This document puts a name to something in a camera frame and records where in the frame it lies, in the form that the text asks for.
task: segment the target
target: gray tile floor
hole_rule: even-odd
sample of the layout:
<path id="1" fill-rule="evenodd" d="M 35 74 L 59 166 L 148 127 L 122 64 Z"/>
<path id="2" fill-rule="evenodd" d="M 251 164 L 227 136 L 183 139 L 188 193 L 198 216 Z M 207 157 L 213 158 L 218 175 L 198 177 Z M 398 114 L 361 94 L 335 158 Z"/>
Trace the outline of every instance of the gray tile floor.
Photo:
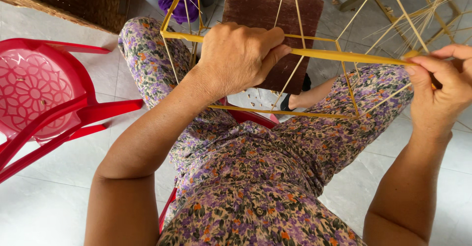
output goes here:
<path id="1" fill-rule="evenodd" d="M 349 22 L 354 12 L 341 13 L 324 0 L 325 6 L 318 26 L 317 36 L 336 38 Z M 398 9 L 392 0 L 382 0 L 391 6 L 396 15 Z M 423 0 L 404 0 L 409 11 L 421 8 Z M 458 5 L 472 10 L 471 0 L 458 0 Z M 221 20 L 224 0 L 204 9 L 209 26 Z M 341 37 L 345 51 L 363 52 L 375 42 L 371 33 L 382 29 L 389 22 L 375 2 L 366 4 L 351 28 Z M 133 0 L 130 17 L 149 15 L 162 20 L 162 13 L 142 0 Z M 117 37 L 105 32 L 78 26 L 68 21 L 37 12 L 29 8 L 15 8 L 0 3 L 0 40 L 14 37 L 48 39 L 71 43 L 107 46 L 114 51 L 107 55 L 76 54 L 85 65 L 97 91 L 100 102 L 138 99 L 129 69 L 116 49 Z M 184 26 L 171 25 L 177 31 Z M 472 26 L 472 14 L 464 15 L 457 28 Z M 466 39 L 470 31 L 457 33 L 457 39 Z M 434 43 L 442 47 L 444 39 Z M 394 56 L 401 45 L 396 39 L 382 44 L 377 55 Z M 316 42 L 316 49 L 333 50 L 328 43 Z M 308 74 L 313 86 L 339 75 L 339 62 L 311 59 Z M 234 95 L 234 104 L 250 107 L 262 103 L 265 107 L 275 101 L 275 96 L 265 90 L 249 89 L 247 93 Z M 91 178 L 109 146 L 139 116 L 141 109 L 112 118 L 111 127 L 96 134 L 63 144 L 23 171 L 0 184 L 0 245 L 82 245 Z M 472 245 L 472 107 L 467 109 L 454 126 L 454 137 L 446 151 L 441 166 L 436 219 L 431 245 Z M 346 169 L 337 174 L 320 197 L 322 203 L 347 222 L 358 234 L 362 234 L 363 217 L 373 198 L 377 185 L 406 145 L 412 130 L 409 109 L 405 110 L 376 141 Z M 17 157 L 37 148 L 28 143 Z M 167 201 L 173 188 L 173 165 L 165 162 L 156 173 L 156 201 L 159 210 Z"/>

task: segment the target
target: purple floral fabric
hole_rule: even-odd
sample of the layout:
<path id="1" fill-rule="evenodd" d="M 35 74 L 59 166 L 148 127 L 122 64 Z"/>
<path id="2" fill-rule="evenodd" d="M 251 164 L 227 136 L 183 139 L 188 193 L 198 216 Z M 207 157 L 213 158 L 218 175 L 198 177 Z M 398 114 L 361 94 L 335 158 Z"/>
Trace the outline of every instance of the purple floral fabric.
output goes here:
<path id="1" fill-rule="evenodd" d="M 175 86 L 159 26 L 135 18 L 119 37 L 149 108 Z M 169 47 L 182 77 L 190 53 L 180 40 L 169 40 Z M 348 77 L 361 114 L 409 83 L 393 65 L 366 66 L 359 75 Z M 297 116 L 272 129 L 238 124 L 225 110 L 204 110 L 169 153 L 178 191 L 158 245 L 365 245 L 317 197 L 412 97 L 407 89 L 360 119 Z M 354 115 L 344 76 L 306 111 Z"/>

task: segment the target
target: shirt button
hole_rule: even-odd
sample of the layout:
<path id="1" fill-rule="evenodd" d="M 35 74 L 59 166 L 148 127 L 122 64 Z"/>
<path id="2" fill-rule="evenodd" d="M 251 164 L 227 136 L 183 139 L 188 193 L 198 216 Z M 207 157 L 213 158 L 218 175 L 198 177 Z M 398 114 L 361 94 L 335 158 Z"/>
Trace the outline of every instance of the shirt button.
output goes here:
<path id="1" fill-rule="evenodd" d="M 262 217 L 264 215 L 264 210 L 260 207 L 256 208 L 256 215 Z"/>

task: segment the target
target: hand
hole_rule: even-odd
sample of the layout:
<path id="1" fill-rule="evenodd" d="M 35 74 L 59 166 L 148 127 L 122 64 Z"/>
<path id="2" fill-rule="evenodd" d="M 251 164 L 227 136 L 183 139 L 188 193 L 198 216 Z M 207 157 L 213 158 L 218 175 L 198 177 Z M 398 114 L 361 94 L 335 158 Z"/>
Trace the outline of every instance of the hand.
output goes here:
<path id="1" fill-rule="evenodd" d="M 262 83 L 291 48 L 276 27 L 248 28 L 234 22 L 214 26 L 204 37 L 202 57 L 191 70 L 213 101 Z"/>
<path id="2" fill-rule="evenodd" d="M 411 105 L 413 133 L 431 139 L 447 139 L 452 126 L 472 102 L 472 47 L 452 44 L 428 56 L 409 58 L 419 66 L 405 70 L 414 86 Z M 433 90 L 429 72 L 443 84 Z"/>

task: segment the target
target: red plastic chair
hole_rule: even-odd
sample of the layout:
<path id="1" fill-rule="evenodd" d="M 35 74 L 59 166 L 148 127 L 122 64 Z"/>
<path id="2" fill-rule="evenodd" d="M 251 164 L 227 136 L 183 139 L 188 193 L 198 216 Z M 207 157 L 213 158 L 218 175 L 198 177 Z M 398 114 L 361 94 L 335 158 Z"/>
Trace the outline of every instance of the red plastic chair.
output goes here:
<path id="1" fill-rule="evenodd" d="M 226 97 L 220 99 L 220 102 L 225 106 L 234 106 L 228 103 L 228 100 Z M 269 129 L 272 129 L 275 125 L 279 123 L 279 121 L 277 120 L 277 118 L 275 118 L 273 114 L 271 116 L 271 119 L 274 119 L 277 122 L 269 120 L 268 118 L 265 118 L 257 113 L 250 112 L 250 111 L 240 111 L 240 110 L 227 110 L 227 111 L 234 117 L 234 119 L 238 123 L 243 123 L 245 121 L 253 121 Z M 164 219 L 166 217 L 167 209 L 169 207 L 169 204 L 176 199 L 176 193 L 177 193 L 177 188 L 174 188 L 172 190 L 172 193 L 170 193 L 169 199 L 167 200 L 167 203 L 164 206 L 162 213 L 159 215 L 159 232 L 162 232 L 162 227 L 164 226 Z"/>
<path id="2" fill-rule="evenodd" d="M 69 52 L 106 54 L 100 47 L 52 41 L 0 42 L 0 183 L 62 143 L 106 129 L 84 127 L 141 108 L 142 100 L 98 103 L 84 66 Z M 7 166 L 28 140 L 40 148 Z"/>

